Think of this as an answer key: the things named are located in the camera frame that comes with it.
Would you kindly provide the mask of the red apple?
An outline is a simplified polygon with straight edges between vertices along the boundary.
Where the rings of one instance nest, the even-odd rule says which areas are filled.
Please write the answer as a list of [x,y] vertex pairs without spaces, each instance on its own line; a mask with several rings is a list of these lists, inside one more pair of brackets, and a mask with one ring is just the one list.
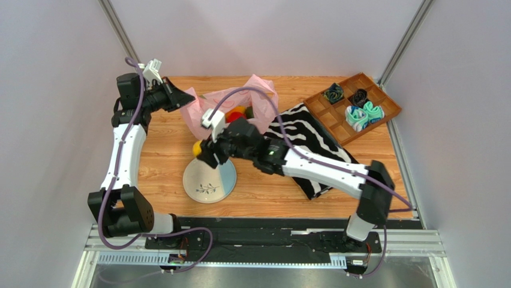
[[238,111],[231,112],[226,114],[226,123],[232,123],[237,119],[247,119],[246,114]]

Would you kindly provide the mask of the yellow lemon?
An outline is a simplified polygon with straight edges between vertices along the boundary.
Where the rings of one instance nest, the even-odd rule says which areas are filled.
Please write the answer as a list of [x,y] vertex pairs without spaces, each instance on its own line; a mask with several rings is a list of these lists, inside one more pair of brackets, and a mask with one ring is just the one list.
[[193,156],[198,158],[199,155],[202,153],[202,147],[201,147],[202,141],[199,140],[195,144],[193,144]]

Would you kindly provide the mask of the pink peach plastic bag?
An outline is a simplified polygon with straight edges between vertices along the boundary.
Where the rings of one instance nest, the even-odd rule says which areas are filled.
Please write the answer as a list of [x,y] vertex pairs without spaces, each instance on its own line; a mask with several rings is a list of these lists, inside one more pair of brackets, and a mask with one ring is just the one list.
[[[259,132],[265,133],[270,123],[278,114],[278,93],[275,90],[273,81],[262,79],[253,74],[244,84],[245,87],[253,87],[263,91],[268,97],[261,96],[254,91],[237,92],[227,99],[219,112],[227,113],[238,106],[252,107],[254,117],[248,122],[255,125]],[[186,93],[194,97],[194,101],[179,109],[181,116],[187,124],[190,132],[196,139],[204,140],[211,135],[211,131],[201,126],[202,116],[209,109],[214,109],[217,104],[234,88],[214,91],[199,95],[194,88],[186,90]]]

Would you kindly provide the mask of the green lime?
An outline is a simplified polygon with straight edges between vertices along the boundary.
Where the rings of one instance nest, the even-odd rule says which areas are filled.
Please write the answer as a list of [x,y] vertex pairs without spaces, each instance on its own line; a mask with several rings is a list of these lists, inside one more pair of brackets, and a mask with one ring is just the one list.
[[248,106],[248,107],[245,109],[245,117],[246,117],[247,119],[253,119],[253,118],[254,118],[253,106]]

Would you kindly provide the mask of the yellow orange mango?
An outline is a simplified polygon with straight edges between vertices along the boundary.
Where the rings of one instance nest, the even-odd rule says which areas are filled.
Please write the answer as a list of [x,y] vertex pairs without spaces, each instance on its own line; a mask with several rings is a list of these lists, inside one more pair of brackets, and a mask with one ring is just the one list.
[[231,110],[231,112],[238,112],[238,113],[241,113],[241,114],[244,114],[246,111],[246,107],[245,106],[237,106],[235,108],[233,108]]

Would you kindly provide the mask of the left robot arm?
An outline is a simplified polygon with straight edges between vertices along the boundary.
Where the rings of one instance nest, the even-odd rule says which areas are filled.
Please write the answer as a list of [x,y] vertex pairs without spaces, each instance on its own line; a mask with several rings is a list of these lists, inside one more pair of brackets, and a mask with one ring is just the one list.
[[103,236],[172,233],[178,225],[173,214],[156,213],[138,189],[138,172],[151,114],[173,112],[194,101],[168,78],[140,80],[137,73],[116,79],[119,98],[112,117],[114,145],[100,190],[90,193],[88,206]]

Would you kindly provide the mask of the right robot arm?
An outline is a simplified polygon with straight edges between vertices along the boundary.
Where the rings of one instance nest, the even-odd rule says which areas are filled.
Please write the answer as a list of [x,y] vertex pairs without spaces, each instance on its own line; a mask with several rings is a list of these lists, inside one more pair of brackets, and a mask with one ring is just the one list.
[[383,163],[365,166],[307,152],[288,141],[264,137],[243,118],[223,129],[210,126],[211,136],[194,144],[193,154],[211,168],[240,158],[269,175],[303,178],[345,192],[359,201],[345,228],[349,241],[363,242],[375,226],[386,224],[395,186]]

